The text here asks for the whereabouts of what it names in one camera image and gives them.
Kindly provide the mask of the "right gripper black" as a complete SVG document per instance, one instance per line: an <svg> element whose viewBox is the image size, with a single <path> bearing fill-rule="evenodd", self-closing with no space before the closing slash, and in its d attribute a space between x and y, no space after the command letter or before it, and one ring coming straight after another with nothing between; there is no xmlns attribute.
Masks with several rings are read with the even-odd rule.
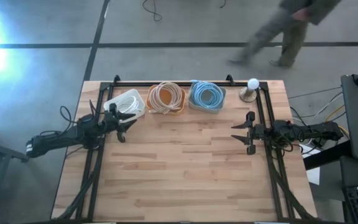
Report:
<svg viewBox="0 0 358 224"><path fill-rule="evenodd" d="M263 124L253 124L255 121L255 113L250 111L246 114L246 121L242 124L232 126L232 129L245 129L247 128L247 136L232 135L234 139L239 140L244 145L247 145L247 155L256 153L256 146L254 140L267 140L270 138L270 129L266 128Z"/></svg>

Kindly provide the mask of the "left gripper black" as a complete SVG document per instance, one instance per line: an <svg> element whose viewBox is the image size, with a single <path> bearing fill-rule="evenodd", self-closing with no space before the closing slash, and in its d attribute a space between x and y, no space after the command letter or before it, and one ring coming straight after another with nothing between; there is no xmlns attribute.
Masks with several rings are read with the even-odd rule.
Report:
<svg viewBox="0 0 358 224"><path fill-rule="evenodd" d="M125 142L126 138L124 133L136 123L136 119L128 121L128 122L121 122L127 119L131 119L135 117L136 114L133 113L122 113L117 109L117 105L115 103L111 103L109 105L109 109L104 112L104 131L106 133L110 133L111 131L117 131L117 139L119 142Z"/></svg>

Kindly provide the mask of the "orange plastic bin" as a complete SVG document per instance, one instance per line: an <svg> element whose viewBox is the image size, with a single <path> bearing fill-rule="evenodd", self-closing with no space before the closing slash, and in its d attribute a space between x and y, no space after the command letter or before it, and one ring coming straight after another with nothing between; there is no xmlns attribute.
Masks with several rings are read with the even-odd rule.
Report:
<svg viewBox="0 0 358 224"><path fill-rule="evenodd" d="M186 91L173 82L162 82L149 88L146 107L150 113L179 115L185 107Z"/></svg>

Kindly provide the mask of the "person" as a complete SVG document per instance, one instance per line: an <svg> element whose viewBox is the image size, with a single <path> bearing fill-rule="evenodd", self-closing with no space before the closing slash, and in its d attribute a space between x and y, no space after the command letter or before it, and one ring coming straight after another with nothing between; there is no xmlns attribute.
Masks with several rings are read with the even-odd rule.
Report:
<svg viewBox="0 0 358 224"><path fill-rule="evenodd" d="M234 65L245 65L271 42L278 34L283 35L281 54L278 59L272 60L277 67L290 68L295 63L306 38L308 25L320 24L342 0L281 0L276 12L262 25L246 42L244 48L236 57L229 60ZM310 18L307 21L298 21L292 15L307 8Z"/></svg>

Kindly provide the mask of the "white plastic bin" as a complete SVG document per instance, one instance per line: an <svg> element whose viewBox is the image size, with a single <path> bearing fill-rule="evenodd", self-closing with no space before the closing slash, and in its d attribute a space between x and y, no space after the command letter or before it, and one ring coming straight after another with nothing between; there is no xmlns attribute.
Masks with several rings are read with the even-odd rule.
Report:
<svg viewBox="0 0 358 224"><path fill-rule="evenodd" d="M130 89L118 96L115 96L113 99L105 102L103 105L105 111L109 109L109 105L111 103L115 103L117 105L117 109L122 113L136 114L135 117L132 117L131 119L127 119L123 122L128 122L140 118L145 114L145 103L136 89Z"/></svg>

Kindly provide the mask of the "white paper sheet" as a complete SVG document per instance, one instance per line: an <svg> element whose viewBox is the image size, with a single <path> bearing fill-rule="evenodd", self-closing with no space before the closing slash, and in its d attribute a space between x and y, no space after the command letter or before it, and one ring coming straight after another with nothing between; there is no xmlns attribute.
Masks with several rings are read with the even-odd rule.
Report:
<svg viewBox="0 0 358 224"><path fill-rule="evenodd" d="M313 149L309 146L300 144L301 154L303 158L307 158L320 152L318 149ZM320 183L320 168L314 168L306 171L309 183L319 185Z"/></svg>

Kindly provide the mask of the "person's hand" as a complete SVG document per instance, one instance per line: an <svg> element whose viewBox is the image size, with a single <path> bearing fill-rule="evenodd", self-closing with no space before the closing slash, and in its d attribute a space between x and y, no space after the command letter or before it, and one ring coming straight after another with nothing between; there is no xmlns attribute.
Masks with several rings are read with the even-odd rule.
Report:
<svg viewBox="0 0 358 224"><path fill-rule="evenodd" d="M294 18L295 20L298 20L298 21L307 21L310 18L310 12L305 7L305 8L302 8L302 9L296 11L292 15L292 18Z"/></svg>

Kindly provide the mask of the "black metal table frame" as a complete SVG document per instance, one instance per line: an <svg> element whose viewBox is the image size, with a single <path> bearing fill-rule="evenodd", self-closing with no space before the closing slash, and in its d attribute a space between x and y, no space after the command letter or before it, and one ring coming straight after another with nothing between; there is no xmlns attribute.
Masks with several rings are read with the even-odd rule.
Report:
<svg viewBox="0 0 358 224"><path fill-rule="evenodd" d="M287 173L291 191L310 215L316 215L303 158L298 148L282 162L268 157L256 141L249 155L235 139L245 130L249 111L257 123L269 122L270 112L286 119L290 111L283 83L270 81L270 101L245 103L241 84L224 84L222 110L209 114L188 104L189 85L147 83L138 87L145 114L121 143L115 133L103 152L68 150L52 217L59 217L80 189L86 161L101 160L96 189L86 194L81 217L94 222L242 222L275 221L288 215L288 202L271 183L269 169Z"/></svg>

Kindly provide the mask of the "white bulb on metal base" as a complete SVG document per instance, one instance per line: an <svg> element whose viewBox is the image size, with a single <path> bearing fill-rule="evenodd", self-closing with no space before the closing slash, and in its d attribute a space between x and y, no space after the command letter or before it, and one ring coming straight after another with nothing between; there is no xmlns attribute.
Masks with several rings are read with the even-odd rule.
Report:
<svg viewBox="0 0 358 224"><path fill-rule="evenodd" d="M259 80L256 78L251 78L248 80L247 86L241 88L239 91L240 99L246 103L251 103L256 100L256 91L259 89L259 85Z"/></svg>

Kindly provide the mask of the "light grey plastic bin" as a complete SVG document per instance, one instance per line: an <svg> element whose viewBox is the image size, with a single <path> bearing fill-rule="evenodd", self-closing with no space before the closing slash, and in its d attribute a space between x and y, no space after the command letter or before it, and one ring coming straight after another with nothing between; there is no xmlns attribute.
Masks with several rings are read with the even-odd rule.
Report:
<svg viewBox="0 0 358 224"><path fill-rule="evenodd" d="M219 114L224 106L226 90L214 83L192 80L188 91L189 107L209 114Z"/></svg>

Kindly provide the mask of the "black cart leg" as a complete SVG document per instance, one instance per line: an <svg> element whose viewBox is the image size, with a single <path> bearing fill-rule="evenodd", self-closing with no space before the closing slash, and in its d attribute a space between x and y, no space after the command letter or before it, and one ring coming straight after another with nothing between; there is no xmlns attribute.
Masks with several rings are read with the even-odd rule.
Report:
<svg viewBox="0 0 358 224"><path fill-rule="evenodd" d="M311 170L338 161L342 156L352 156L351 141L342 142L303 159L305 169Z"/></svg>

